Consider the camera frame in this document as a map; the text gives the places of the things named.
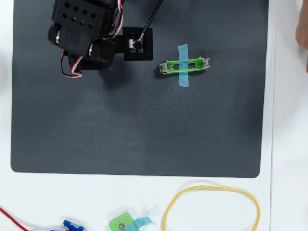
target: metal screw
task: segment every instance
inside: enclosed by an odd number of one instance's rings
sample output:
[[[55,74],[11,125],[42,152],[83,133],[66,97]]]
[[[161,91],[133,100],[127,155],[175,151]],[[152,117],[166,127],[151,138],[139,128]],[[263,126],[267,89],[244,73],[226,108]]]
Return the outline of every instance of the metal screw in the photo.
[[[120,224],[119,227],[120,227],[120,229],[122,230],[122,229],[125,228],[125,225],[124,225],[124,224]]]

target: black mat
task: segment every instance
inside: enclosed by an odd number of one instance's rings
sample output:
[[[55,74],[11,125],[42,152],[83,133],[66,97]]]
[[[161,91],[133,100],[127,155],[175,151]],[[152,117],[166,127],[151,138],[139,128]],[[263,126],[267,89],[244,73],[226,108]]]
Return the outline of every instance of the black mat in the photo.
[[[156,0],[126,0],[143,27]],[[267,0],[165,0],[154,60],[60,72],[47,41],[53,0],[15,0],[11,166],[17,172],[256,177],[260,170]],[[157,67],[211,58],[189,87]]]

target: blue tape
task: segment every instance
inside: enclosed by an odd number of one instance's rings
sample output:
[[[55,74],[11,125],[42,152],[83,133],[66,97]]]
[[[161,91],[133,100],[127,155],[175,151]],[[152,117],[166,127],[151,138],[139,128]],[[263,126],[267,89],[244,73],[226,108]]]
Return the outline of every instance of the blue tape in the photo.
[[[142,226],[153,224],[151,219],[149,217],[142,217],[137,220],[134,220],[134,223],[132,225],[128,225],[123,229],[123,231],[137,231]]]
[[[188,69],[188,46],[179,46],[179,70]],[[179,86],[188,87],[188,72],[179,73]]]
[[[69,231],[83,231],[84,230],[84,228],[82,226],[74,224],[74,223],[71,223],[68,220],[65,220],[63,222],[63,225],[65,227],[67,227],[69,229]]]
[[[137,220],[134,220],[134,224],[139,229],[142,226],[153,224],[153,222],[151,221],[151,219],[149,219],[149,217],[142,217]]]

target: white table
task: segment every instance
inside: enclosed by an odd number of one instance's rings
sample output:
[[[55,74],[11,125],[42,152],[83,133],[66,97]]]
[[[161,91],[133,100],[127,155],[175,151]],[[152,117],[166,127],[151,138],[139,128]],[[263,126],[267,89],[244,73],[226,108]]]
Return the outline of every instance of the white table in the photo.
[[[289,35],[286,32],[289,40],[275,38],[276,0],[270,0],[269,6],[261,172],[254,179],[235,179],[25,174],[13,172],[10,168],[13,0],[0,1],[0,205],[22,220],[39,226],[53,227],[54,225],[60,225],[65,218],[70,217],[72,221],[85,225],[88,231],[109,230],[108,222],[123,211],[128,211],[134,218],[150,216],[156,226],[148,226],[142,229],[157,231],[160,230],[163,212],[180,189],[198,184],[225,185],[244,189],[258,200],[261,207],[261,220],[258,230],[269,230],[274,67],[277,69],[276,76],[280,77],[278,84],[275,85],[275,97],[286,99],[287,96],[283,95],[282,89],[287,87],[286,84],[290,85],[290,89],[286,93],[289,96],[287,104],[279,104],[278,99],[275,99],[275,102],[277,102],[275,103],[275,113],[284,113],[284,115],[281,117],[276,116],[277,119],[274,123],[275,128],[282,124],[282,130],[277,132],[274,139],[274,160],[276,160],[279,152],[282,152],[282,155],[286,153],[286,155],[291,156],[292,152],[298,150],[295,146],[291,146],[290,137],[285,137],[283,134],[291,133],[293,134],[292,140],[295,140],[299,131],[305,132],[301,127],[294,128],[292,124],[295,125],[295,122],[290,123],[288,119],[296,115],[296,110],[300,110],[300,102],[297,100],[299,97],[304,97],[303,91],[306,82],[304,73],[301,73],[301,77],[286,75],[286,73],[294,73],[295,67],[298,69],[297,73],[300,68],[303,70],[301,72],[304,72],[305,69],[295,58],[298,55],[297,47],[295,43],[293,44],[294,39],[291,41],[291,35],[294,38],[294,34],[290,33]],[[276,63],[274,62],[275,39],[276,54],[286,53],[285,57],[276,55]],[[277,48],[281,43],[292,44],[294,52],[284,49],[278,51]],[[294,60],[292,61],[288,59],[291,54],[294,54],[294,57],[292,56]],[[279,70],[279,64],[286,69],[284,71]],[[284,108],[287,105],[291,106],[293,110]],[[303,112],[297,115],[298,119],[305,119]],[[297,142],[304,148],[303,140],[304,138],[297,139]],[[284,150],[284,145],[286,144],[290,144],[288,153]],[[304,171],[306,167],[304,162],[298,161]],[[280,161],[277,161],[274,167],[274,170],[277,169],[277,172],[273,174],[274,178],[279,178],[279,174],[288,177],[290,172],[283,170],[283,173],[279,173],[281,171],[279,166]],[[272,227],[275,228],[273,230],[287,230],[284,229],[283,225],[279,227],[280,222],[278,219],[280,217],[279,212],[281,212],[279,211],[281,210],[279,181],[276,181],[275,185],[277,187],[274,188],[274,194],[277,196],[274,199],[273,211],[276,214],[273,216],[273,220],[276,220],[276,222],[272,223]],[[173,231],[199,229],[245,231],[251,228],[255,218],[256,209],[253,203],[244,196],[232,192],[198,191],[188,193],[179,200],[169,214],[167,226],[169,230]],[[0,227],[1,230],[6,231],[18,230],[3,215],[0,215]]]
[[[308,230],[307,51],[295,29],[300,1],[277,1],[271,230]]]

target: red white black wire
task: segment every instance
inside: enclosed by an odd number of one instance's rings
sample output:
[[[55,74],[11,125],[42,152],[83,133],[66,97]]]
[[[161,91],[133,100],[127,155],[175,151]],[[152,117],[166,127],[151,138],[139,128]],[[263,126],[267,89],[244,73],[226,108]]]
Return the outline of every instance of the red white black wire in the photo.
[[[140,35],[139,39],[134,40],[133,42],[136,43],[136,42],[139,42],[139,41],[141,41],[141,40],[143,40],[143,39],[144,39],[144,33],[142,33],[142,34]]]
[[[119,8],[119,12],[120,12],[120,22],[119,22],[119,25],[115,31],[115,33],[111,36],[111,37],[108,37],[108,38],[102,38],[102,40],[104,41],[108,41],[108,40],[111,40],[112,38],[114,38],[115,36],[118,35],[118,33],[120,32],[121,28],[122,28],[122,25],[123,25],[123,12],[122,12],[122,2],[123,0],[118,0],[117,1],[117,5],[118,5],[118,8]]]
[[[82,77],[82,72],[81,71],[76,71],[76,68],[78,67],[78,64],[80,63],[80,61],[82,60],[82,56],[78,56],[77,59],[75,60],[74,64],[72,65],[72,68],[71,68],[71,72],[72,72],[72,75],[71,74],[67,74],[63,71],[63,58],[64,58],[64,55],[65,55],[65,51],[62,51],[62,57],[61,57],[61,62],[60,62],[60,69],[61,69],[61,72],[66,75],[67,77],[69,78],[80,78]]]

